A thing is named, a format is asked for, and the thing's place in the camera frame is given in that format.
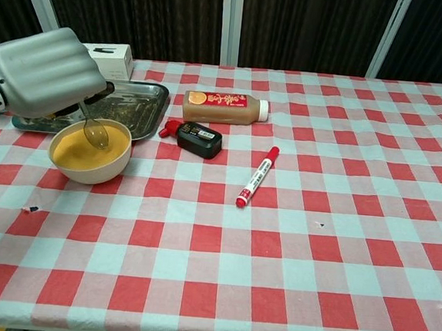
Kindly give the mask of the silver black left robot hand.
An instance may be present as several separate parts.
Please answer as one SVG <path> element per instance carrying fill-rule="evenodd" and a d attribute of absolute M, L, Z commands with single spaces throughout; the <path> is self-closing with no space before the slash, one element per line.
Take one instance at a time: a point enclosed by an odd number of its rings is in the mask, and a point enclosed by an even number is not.
<path fill-rule="evenodd" d="M 107 88 L 72 29 L 0 43 L 0 104 L 20 117 L 59 112 Z"/>

